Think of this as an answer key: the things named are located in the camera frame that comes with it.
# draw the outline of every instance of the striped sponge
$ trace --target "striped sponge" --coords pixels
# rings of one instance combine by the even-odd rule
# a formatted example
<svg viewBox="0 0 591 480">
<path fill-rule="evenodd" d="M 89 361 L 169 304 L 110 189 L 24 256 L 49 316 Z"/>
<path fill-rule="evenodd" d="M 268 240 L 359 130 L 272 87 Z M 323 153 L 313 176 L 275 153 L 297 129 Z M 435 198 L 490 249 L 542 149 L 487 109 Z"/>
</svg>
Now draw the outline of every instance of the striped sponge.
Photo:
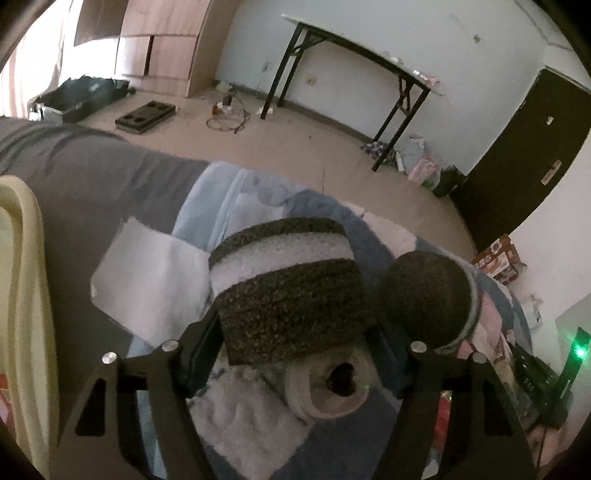
<svg viewBox="0 0 591 480">
<path fill-rule="evenodd" d="M 343 227 L 326 218 L 263 223 L 209 258 L 231 365 L 291 360 L 375 324 Z"/>
</svg>

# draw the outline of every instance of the green led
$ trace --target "green led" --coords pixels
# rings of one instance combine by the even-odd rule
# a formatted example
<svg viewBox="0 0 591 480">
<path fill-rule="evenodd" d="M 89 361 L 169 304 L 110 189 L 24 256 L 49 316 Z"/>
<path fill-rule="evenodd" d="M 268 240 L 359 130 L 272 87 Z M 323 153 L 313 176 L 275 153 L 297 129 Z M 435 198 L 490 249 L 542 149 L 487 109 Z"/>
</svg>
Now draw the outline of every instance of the green led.
<svg viewBox="0 0 591 480">
<path fill-rule="evenodd" d="M 585 348 L 581 347 L 581 346 L 577 346 L 574 349 L 574 352 L 576 353 L 576 355 L 581 359 L 584 360 L 585 357 L 587 356 L 587 350 L 585 350 Z"/>
</svg>

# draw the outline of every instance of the floor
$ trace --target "floor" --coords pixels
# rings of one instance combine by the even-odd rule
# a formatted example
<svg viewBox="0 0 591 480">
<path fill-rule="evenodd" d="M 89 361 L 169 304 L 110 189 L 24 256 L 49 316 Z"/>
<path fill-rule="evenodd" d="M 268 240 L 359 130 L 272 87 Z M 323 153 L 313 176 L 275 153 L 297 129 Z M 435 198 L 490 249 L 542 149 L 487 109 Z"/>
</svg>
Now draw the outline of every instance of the floor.
<svg viewBox="0 0 591 480">
<path fill-rule="evenodd" d="M 253 170 L 269 170 L 406 227 L 415 235 L 471 260 L 476 251 L 454 204 L 438 199 L 392 167 L 371 170 L 373 160 L 360 142 L 334 127 L 299 113 L 274 108 L 262 121 L 263 101 L 240 95 L 252 117 L 244 129 L 212 131 L 206 121 L 222 95 L 198 98 L 138 92 L 113 103 L 83 123 L 116 132 L 128 141 L 186 158 L 224 160 Z M 177 113 L 142 135 L 115 129 L 115 118 L 150 100 L 173 103 Z"/>
</svg>

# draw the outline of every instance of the metal bolt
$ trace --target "metal bolt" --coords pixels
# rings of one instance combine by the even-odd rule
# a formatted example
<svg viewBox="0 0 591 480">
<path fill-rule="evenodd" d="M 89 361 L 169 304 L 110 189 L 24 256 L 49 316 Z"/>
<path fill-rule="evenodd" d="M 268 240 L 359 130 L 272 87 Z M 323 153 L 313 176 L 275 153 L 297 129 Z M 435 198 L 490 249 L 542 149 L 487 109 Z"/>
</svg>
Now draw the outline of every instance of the metal bolt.
<svg viewBox="0 0 591 480">
<path fill-rule="evenodd" d="M 472 355 L 472 360 L 474 360 L 477 364 L 485 364 L 488 362 L 488 358 L 484 353 L 476 352 Z"/>
<path fill-rule="evenodd" d="M 103 355 L 103 363 L 105 365 L 112 364 L 115 360 L 117 360 L 117 354 L 115 352 L 107 352 Z"/>
<path fill-rule="evenodd" d="M 162 344 L 162 350 L 165 352 L 173 352 L 178 348 L 178 342 L 176 340 L 166 340 Z"/>
<path fill-rule="evenodd" d="M 427 345 L 423 342 L 413 342 L 410 344 L 410 349 L 415 353 L 425 353 L 427 351 Z"/>
</svg>

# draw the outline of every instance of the cardboard box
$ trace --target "cardboard box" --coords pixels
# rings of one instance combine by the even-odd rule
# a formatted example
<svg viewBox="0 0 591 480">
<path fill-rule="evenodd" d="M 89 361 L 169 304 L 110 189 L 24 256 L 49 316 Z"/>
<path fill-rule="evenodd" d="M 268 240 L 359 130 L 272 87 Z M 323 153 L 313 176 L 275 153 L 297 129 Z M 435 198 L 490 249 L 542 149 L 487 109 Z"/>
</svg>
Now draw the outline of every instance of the cardboard box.
<svg viewBox="0 0 591 480">
<path fill-rule="evenodd" d="M 507 234 L 495 240 L 472 260 L 472 265 L 503 285 L 519 277 L 519 273 L 525 267 Z"/>
</svg>

